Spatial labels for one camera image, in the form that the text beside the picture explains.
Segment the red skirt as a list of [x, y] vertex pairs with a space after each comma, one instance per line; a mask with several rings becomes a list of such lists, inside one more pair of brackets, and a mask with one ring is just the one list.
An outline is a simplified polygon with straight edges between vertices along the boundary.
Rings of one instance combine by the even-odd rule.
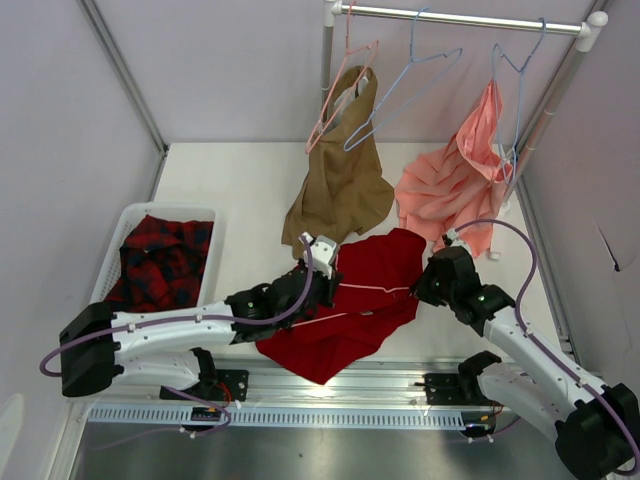
[[326, 384], [416, 318], [419, 301], [412, 288], [423, 273], [425, 248], [422, 237], [401, 228], [342, 245], [337, 270], [343, 279], [334, 306], [320, 307], [311, 319], [257, 342], [257, 351], [306, 380]]

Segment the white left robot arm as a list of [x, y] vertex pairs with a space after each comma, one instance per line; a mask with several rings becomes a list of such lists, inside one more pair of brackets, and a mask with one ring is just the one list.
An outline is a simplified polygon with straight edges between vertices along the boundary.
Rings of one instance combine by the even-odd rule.
[[135, 314], [93, 303], [59, 335], [62, 394], [83, 398], [129, 384], [158, 387], [163, 399], [178, 392], [210, 399], [217, 387], [213, 348], [257, 343], [310, 319], [333, 306], [343, 278], [298, 264], [271, 283], [199, 308]]

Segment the pink wire hanger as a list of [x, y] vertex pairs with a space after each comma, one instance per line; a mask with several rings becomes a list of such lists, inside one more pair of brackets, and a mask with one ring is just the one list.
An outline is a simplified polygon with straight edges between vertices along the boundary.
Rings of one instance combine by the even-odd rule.
[[334, 297], [334, 307], [320, 307], [311, 320], [299, 321], [294, 327], [307, 327], [353, 314], [367, 315], [390, 306], [409, 295], [421, 266], [422, 262], [414, 256], [391, 258], [355, 251], [341, 253], [337, 267], [344, 278]]

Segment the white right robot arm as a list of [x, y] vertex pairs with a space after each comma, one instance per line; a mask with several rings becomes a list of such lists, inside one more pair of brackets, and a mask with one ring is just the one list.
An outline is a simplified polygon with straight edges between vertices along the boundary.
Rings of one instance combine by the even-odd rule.
[[448, 307], [456, 319], [501, 349], [510, 362], [481, 352], [456, 380], [468, 403], [485, 397], [528, 422], [550, 440], [578, 479], [635, 475], [639, 461], [639, 405], [624, 384], [608, 386], [577, 365], [522, 318], [516, 301], [484, 284], [461, 246], [436, 252], [414, 287], [415, 296]]

